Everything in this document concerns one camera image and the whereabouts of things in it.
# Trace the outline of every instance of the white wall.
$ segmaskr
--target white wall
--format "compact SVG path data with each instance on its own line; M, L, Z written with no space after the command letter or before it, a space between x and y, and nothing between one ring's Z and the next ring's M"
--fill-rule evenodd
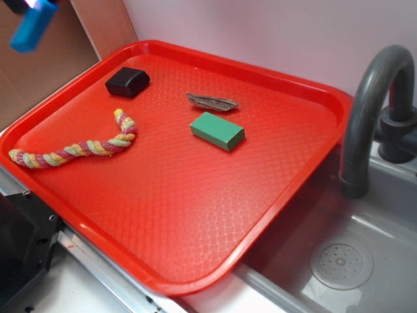
M417 62L416 0L124 0L138 39L158 39L350 94L376 53Z

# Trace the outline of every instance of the red tray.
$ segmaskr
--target red tray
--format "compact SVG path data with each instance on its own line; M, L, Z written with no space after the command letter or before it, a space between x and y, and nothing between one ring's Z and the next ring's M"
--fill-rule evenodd
M136 98L104 83L121 67L151 84ZM215 113L245 129L227 152L196 136L204 110L186 93L240 105ZM144 285L167 295L201 290L228 273L341 138L350 98L329 86L157 41L103 60L14 123L0 163L86 239ZM25 169L15 148L50 153L119 133L123 109L139 130L112 157Z

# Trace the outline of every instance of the sink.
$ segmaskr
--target sink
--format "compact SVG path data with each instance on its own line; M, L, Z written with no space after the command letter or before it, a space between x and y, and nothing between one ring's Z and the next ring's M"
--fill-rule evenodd
M371 157L359 200L339 191L336 147L235 271L289 312L415 312L417 177Z

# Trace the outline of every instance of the green block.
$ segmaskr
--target green block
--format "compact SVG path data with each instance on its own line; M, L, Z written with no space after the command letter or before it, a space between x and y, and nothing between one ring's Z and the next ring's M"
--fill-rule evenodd
M204 112L191 125L194 135L231 151L245 138L243 127L230 123L209 112Z

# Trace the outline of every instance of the rope toy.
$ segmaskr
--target rope toy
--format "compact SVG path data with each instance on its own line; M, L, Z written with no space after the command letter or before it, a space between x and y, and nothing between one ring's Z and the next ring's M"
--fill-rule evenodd
M107 155L120 153L124 148L129 147L135 139L137 128L135 122L121 109L114 111L116 123L122 133L108 141L92 141L73 143L70 147L63 150L52 152L48 155L36 155L26 153L21 149L10 150L8 155L13 162L26 168L52 168L61 166L77 157L87 157L89 155Z

